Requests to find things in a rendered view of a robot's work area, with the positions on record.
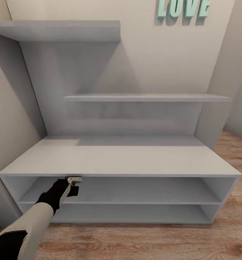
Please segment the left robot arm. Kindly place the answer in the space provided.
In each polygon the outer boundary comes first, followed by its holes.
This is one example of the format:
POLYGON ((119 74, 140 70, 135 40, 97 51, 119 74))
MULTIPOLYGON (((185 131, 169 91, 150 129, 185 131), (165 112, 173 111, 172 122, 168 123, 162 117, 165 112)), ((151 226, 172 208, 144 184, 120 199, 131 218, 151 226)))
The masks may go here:
POLYGON ((81 177, 58 179, 36 204, 0 233, 0 260, 33 260, 40 242, 66 197, 78 196, 81 177))

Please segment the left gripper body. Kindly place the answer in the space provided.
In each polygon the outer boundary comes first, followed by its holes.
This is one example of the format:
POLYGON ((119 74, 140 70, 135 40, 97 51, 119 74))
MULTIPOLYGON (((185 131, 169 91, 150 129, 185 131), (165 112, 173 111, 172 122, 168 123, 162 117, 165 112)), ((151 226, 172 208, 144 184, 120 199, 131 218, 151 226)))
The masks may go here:
POLYGON ((79 189, 79 186, 71 186, 71 190, 70 190, 69 194, 67 195, 67 197, 78 196, 78 189, 79 189))

